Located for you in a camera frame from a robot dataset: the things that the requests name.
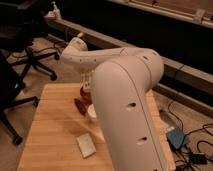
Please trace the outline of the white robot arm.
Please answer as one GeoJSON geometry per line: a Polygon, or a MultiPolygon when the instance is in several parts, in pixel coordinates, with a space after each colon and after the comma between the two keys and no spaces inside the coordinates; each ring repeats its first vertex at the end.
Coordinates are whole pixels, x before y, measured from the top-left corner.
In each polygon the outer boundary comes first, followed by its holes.
{"type": "Polygon", "coordinates": [[[115,171],[168,171],[146,100],[163,75],[161,56],[131,46],[90,51],[75,37],[61,57],[78,71],[92,73],[92,102],[115,171]]]}

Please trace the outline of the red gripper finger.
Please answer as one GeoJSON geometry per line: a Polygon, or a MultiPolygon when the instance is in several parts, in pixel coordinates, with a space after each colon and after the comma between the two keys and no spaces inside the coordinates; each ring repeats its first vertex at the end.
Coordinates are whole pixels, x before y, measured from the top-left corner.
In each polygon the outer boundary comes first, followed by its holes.
{"type": "Polygon", "coordinates": [[[85,92],[83,89],[80,89],[80,95],[86,104],[92,103],[91,93],[85,92]]]}
{"type": "Polygon", "coordinates": [[[86,107],[85,105],[83,104],[82,101],[80,101],[79,99],[75,98],[74,99],[74,103],[78,109],[78,111],[82,114],[82,115],[85,115],[87,110],[86,110],[86,107]]]}

